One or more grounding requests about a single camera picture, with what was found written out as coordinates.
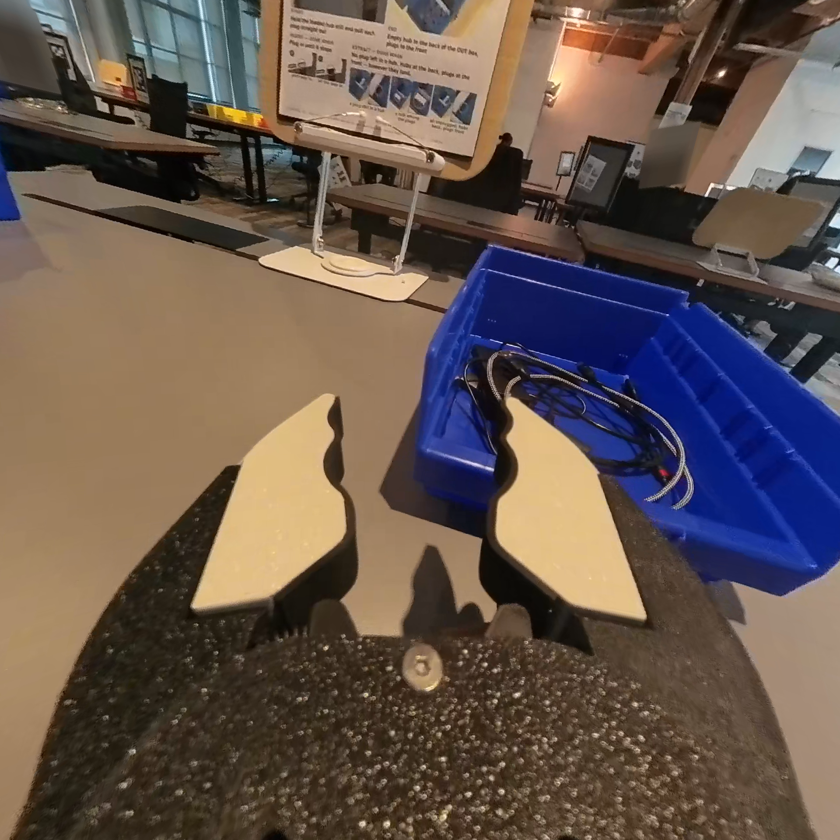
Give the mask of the plain wooden board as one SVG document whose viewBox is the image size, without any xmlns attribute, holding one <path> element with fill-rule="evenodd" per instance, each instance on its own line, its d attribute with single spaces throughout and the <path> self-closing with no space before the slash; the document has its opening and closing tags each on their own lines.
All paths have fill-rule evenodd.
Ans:
<svg viewBox="0 0 840 840">
<path fill-rule="evenodd" d="M 760 263 L 815 232 L 829 207 L 798 196 L 740 187 L 721 196 L 692 235 L 703 250 L 696 264 L 716 275 L 759 280 Z"/>
</svg>

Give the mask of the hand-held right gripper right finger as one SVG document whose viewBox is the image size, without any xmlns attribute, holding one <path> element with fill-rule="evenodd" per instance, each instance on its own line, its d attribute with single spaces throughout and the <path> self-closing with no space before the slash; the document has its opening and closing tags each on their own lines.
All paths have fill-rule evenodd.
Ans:
<svg viewBox="0 0 840 840">
<path fill-rule="evenodd" d="M 645 624 L 602 475 L 579 445 L 518 397 L 504 397 L 500 409 L 491 549 L 575 615 Z"/>
</svg>

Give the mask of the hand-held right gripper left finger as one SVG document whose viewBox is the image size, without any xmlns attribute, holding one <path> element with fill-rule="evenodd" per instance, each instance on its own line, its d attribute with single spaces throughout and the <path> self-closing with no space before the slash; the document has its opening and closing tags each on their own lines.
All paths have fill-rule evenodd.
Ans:
<svg viewBox="0 0 840 840">
<path fill-rule="evenodd" d="M 242 460 L 192 597 L 197 615 L 286 602 L 293 614 L 355 582 L 354 504 L 343 487 L 340 398 L 325 393 Z"/>
</svg>

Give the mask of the large paned window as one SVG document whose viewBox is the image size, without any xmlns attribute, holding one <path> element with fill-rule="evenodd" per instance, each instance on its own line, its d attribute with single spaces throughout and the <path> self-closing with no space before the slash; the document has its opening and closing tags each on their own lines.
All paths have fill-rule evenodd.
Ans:
<svg viewBox="0 0 840 840">
<path fill-rule="evenodd" d="M 147 73 L 183 82 L 193 98 L 259 111 L 259 1 L 30 1 L 65 35 L 83 76 L 108 83 L 103 63 L 143 59 Z"/>
</svg>

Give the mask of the row of yellow bins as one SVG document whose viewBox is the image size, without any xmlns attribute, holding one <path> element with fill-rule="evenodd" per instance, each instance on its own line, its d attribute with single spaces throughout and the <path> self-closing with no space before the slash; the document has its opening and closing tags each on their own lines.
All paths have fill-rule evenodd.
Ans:
<svg viewBox="0 0 840 840">
<path fill-rule="evenodd" d="M 209 119 L 227 125 L 237 125 L 263 133 L 270 133 L 268 122 L 259 112 L 231 108 L 214 102 L 205 103 L 203 106 Z"/>
</svg>

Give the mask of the long wooden table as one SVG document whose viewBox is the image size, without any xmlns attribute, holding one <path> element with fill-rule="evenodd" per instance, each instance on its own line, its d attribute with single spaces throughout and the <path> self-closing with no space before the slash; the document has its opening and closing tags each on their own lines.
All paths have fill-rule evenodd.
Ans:
<svg viewBox="0 0 840 840">
<path fill-rule="evenodd" d="M 413 194 L 382 184 L 352 185 L 328 191 L 328 200 L 350 210 L 350 226 L 362 253 L 371 252 L 373 237 L 400 242 Z M 473 246 L 498 245 L 571 264 L 585 262 L 585 251 L 572 228 L 505 214 L 430 196 L 418 195 L 411 231 L 445 237 Z"/>
<path fill-rule="evenodd" d="M 195 201 L 198 167 L 217 148 L 153 132 L 109 115 L 63 113 L 3 100 L 2 156 L 11 172 L 76 167 L 97 182 L 173 203 Z"/>
<path fill-rule="evenodd" d="M 690 302 L 724 319 L 766 322 L 774 338 L 765 353 L 774 361 L 782 362 L 807 335 L 815 335 L 816 343 L 791 368 L 800 383 L 838 359 L 838 292 L 804 272 L 759 263 L 758 278 L 730 276 L 704 266 L 711 260 L 706 248 L 586 221 L 575 232 L 590 267 L 685 291 Z"/>
</svg>

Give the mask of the black office chair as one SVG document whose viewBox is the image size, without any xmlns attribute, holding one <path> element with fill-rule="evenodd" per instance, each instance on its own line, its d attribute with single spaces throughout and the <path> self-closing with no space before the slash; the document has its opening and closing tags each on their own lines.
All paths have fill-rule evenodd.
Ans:
<svg viewBox="0 0 840 840">
<path fill-rule="evenodd" d="M 187 85 L 153 75 L 148 80 L 150 130 L 179 140 L 186 138 Z M 154 160 L 164 198 L 175 203 L 200 196 L 201 155 L 164 154 Z"/>
</svg>

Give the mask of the black flat pad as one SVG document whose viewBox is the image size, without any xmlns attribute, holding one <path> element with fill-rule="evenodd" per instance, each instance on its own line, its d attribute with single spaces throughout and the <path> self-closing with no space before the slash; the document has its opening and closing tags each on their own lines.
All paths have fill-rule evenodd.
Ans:
<svg viewBox="0 0 840 840">
<path fill-rule="evenodd" d="M 156 206 L 118 206 L 99 210 L 98 214 L 114 222 L 151 233 L 224 251 L 237 251 L 268 241 L 267 237 L 258 234 L 210 223 Z"/>
</svg>

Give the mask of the wooden instruction board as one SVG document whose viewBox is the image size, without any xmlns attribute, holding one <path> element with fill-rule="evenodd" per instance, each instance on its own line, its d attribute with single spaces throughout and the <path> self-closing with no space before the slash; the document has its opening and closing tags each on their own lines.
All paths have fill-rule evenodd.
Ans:
<svg viewBox="0 0 840 840">
<path fill-rule="evenodd" d="M 532 6 L 261 2 L 261 115 L 286 144 L 468 180 L 497 146 Z"/>
</svg>

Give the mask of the black framed floor sign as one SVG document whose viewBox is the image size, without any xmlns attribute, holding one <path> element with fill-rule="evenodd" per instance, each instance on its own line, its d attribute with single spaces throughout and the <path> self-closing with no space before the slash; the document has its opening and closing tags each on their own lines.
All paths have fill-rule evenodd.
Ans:
<svg viewBox="0 0 840 840">
<path fill-rule="evenodd" d="M 633 142 L 587 137 L 564 199 L 566 226 L 609 213 L 635 149 Z"/>
</svg>

